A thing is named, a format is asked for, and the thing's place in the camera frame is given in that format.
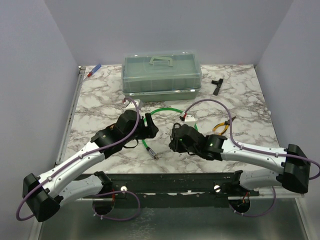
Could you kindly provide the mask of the green cable lock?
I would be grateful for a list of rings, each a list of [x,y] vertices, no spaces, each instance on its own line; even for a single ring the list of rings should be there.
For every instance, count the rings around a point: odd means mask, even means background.
[[[182,113],[184,111],[180,110],[180,109],[176,109],[176,108],[173,108],[173,107],[162,107],[162,108],[158,108],[156,110],[153,110],[150,114],[153,115],[153,114],[156,114],[158,112],[163,112],[163,111],[172,111],[172,112],[177,112],[177,113]],[[191,126],[191,127],[194,127],[196,130],[198,130],[198,127],[197,127],[197,124],[190,124],[190,123],[187,123],[188,126]],[[147,145],[147,143],[145,142],[145,140],[142,140],[142,144],[143,146],[145,147],[146,151],[151,155],[151,157],[155,160],[158,159],[158,156],[157,154]]]

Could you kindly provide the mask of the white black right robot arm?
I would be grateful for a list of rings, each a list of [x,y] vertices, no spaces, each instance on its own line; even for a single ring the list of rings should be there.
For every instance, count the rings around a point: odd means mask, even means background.
[[[258,166],[258,170],[243,171],[230,183],[230,191],[236,196],[263,187],[281,186],[298,194],[306,194],[309,189],[311,165],[301,148],[294,144],[287,148],[244,145],[233,143],[225,136],[204,136],[189,125],[176,123],[172,128],[169,148],[207,161],[234,161]]]

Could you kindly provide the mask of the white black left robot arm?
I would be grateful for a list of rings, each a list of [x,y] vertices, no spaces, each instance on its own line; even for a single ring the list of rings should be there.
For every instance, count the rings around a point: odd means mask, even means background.
[[[125,110],[116,123],[99,130],[68,160],[39,176],[28,174],[23,179],[22,202],[38,222],[48,220],[67,197],[75,196],[70,184],[83,172],[121,151],[128,142],[153,139],[158,131],[150,113],[140,116],[135,110]]]

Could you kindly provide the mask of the black padlock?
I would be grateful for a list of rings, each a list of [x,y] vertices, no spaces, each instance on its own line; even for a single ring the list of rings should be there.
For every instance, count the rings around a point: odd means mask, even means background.
[[[174,129],[178,129],[178,128],[180,128],[180,127],[181,127],[181,124],[178,123],[178,122],[176,122],[176,123],[173,124],[173,128],[174,128]]]

